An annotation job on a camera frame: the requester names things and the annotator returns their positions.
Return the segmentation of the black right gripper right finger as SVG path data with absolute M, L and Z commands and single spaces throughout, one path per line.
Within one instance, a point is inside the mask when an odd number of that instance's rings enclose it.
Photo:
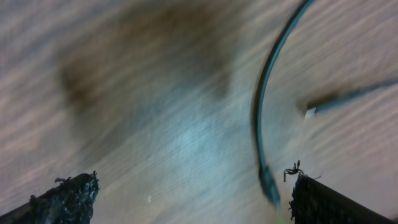
M 289 202 L 295 224 L 394 224 L 361 204 L 311 178 L 296 162 L 284 176 L 297 175 Z

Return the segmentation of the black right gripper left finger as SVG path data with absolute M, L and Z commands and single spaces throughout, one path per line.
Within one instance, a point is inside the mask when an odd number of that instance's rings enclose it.
M 97 173 L 57 178 L 59 186 L 1 215 L 1 224 L 90 224 L 99 192 Z

